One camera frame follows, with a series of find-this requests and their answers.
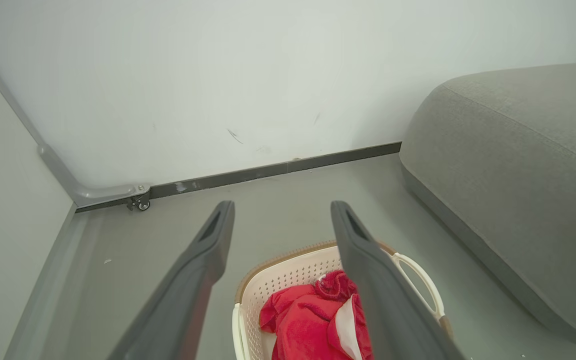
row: baseboard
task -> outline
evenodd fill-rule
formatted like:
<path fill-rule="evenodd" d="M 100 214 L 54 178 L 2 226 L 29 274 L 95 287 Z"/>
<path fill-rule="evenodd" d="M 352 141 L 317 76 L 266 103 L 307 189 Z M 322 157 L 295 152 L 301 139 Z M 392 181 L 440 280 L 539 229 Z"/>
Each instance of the baseboard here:
<path fill-rule="evenodd" d="M 167 184 L 155 185 L 150 187 L 150 199 L 158 199 L 164 198 L 166 196 L 203 191 L 205 189 L 212 189 L 223 187 L 225 185 L 267 178 L 269 176 L 294 173 L 295 171 L 304 171 L 345 162 L 354 162 L 355 160 L 381 157 L 382 155 L 398 153 L 400 152 L 400 148 L 402 148 L 401 141 L 395 143 L 387 143 L 385 145 L 358 148 L 357 150 L 329 153 L 328 155 L 309 157 L 307 159 L 286 161 L 279 164 L 249 168 L 246 170 L 220 173 L 218 175 L 191 178 L 190 180 L 181 180 Z M 126 199 L 114 200 L 105 203 L 98 203 L 97 205 L 82 207 L 77 209 L 77 212 L 88 212 L 90 210 L 115 207 L 117 205 L 125 205 L 125 203 Z"/>

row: caster wheel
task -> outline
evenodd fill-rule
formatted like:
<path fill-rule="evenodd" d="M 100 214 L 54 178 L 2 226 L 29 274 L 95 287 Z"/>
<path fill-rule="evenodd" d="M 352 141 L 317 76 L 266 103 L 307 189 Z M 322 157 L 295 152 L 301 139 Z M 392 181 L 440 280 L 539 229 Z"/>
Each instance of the caster wheel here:
<path fill-rule="evenodd" d="M 142 212 L 145 212 L 150 207 L 151 207 L 151 201 L 150 200 L 143 202 L 143 203 L 139 203 L 139 210 L 142 210 Z"/>

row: white plastic basket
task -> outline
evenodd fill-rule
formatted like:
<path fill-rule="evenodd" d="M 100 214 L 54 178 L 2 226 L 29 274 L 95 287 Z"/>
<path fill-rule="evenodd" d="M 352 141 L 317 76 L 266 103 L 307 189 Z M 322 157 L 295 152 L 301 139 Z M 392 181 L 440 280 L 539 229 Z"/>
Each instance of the white plastic basket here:
<path fill-rule="evenodd" d="M 391 257 L 428 311 L 452 337 L 450 322 L 444 313 L 444 303 L 430 276 L 412 259 L 385 244 L 381 248 Z M 420 294 L 402 269 L 407 264 L 421 278 L 428 289 L 434 308 Z M 241 281 L 232 311 L 232 339 L 237 360 L 269 360 L 275 340 L 274 333 L 259 328 L 259 312 L 268 298 L 279 290 L 295 285 L 314 284 L 320 276 L 342 269 L 336 242 L 315 244 L 269 260 L 252 269 Z"/>

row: sofa cushion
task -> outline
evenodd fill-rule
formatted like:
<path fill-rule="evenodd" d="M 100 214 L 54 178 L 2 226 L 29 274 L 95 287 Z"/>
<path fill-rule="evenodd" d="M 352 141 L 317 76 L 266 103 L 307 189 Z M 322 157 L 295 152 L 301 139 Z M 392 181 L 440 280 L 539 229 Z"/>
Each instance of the sofa cushion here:
<path fill-rule="evenodd" d="M 400 159 L 476 234 L 481 243 L 455 231 L 524 306 L 576 342 L 576 64 L 439 85 Z"/>

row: white fabric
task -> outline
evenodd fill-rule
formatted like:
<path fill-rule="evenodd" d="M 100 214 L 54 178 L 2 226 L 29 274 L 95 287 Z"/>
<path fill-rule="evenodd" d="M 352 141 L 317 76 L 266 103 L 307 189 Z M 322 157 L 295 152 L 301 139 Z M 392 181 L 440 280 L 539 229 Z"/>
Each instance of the white fabric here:
<path fill-rule="evenodd" d="M 345 353 L 352 360 L 362 360 L 361 351 L 359 351 L 359 342 L 357 341 L 357 330 L 355 329 L 355 313 L 353 311 L 353 294 L 350 296 L 334 315 L 336 333 L 339 335 L 339 342 Z"/>

